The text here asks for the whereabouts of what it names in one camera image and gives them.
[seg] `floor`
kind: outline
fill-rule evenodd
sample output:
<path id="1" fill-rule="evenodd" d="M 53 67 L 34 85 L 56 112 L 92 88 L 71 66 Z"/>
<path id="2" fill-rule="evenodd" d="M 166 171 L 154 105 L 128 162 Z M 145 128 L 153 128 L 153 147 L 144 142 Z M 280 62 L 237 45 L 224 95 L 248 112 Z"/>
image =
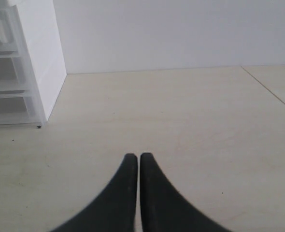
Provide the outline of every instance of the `floor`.
<path id="1" fill-rule="evenodd" d="M 0 127 L 0 231 L 53 229 L 145 151 L 222 225 L 285 232 L 285 66 L 69 75 L 45 127 Z"/>

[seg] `white wall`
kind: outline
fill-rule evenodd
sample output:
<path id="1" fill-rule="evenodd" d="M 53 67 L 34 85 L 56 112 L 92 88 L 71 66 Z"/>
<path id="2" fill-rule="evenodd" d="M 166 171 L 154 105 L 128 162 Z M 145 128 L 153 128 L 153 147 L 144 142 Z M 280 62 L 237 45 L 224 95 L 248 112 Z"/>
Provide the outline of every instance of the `white wall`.
<path id="1" fill-rule="evenodd" d="M 55 0 L 67 71 L 285 64 L 285 0 Z"/>

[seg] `black rubber tip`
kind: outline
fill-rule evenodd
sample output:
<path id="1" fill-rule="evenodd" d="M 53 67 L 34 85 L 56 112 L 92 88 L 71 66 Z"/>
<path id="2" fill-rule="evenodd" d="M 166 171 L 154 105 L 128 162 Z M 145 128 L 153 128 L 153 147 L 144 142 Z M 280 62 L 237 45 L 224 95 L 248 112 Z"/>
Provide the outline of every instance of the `black rubber tip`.
<path id="1" fill-rule="evenodd" d="M 125 155 L 102 193 L 81 213 L 53 232 L 134 232 L 138 162 Z"/>
<path id="2" fill-rule="evenodd" d="M 228 232 L 179 194 L 150 153 L 140 160 L 140 202 L 144 232 Z"/>

